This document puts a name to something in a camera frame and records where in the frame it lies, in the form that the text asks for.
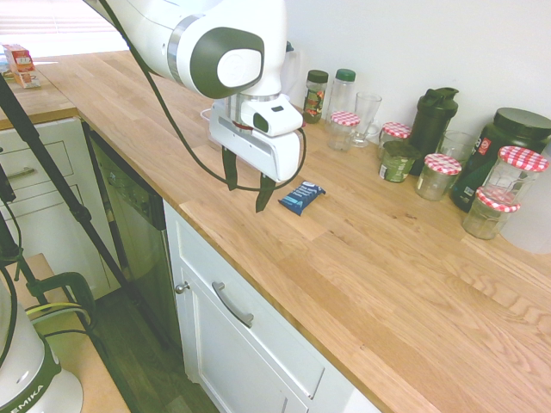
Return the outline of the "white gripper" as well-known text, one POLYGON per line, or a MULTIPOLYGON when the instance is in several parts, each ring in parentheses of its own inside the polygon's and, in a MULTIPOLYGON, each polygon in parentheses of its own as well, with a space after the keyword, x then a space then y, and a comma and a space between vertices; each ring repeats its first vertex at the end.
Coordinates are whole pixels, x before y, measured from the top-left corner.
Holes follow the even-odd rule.
POLYGON ((299 166, 300 138, 296 132, 269 137, 257 130, 246 131, 226 117, 225 103, 211 107, 209 131, 214 142, 222 147, 225 181, 233 191, 238 186, 237 157, 262 172, 255 211, 262 212, 273 194, 276 182, 292 177, 299 166))

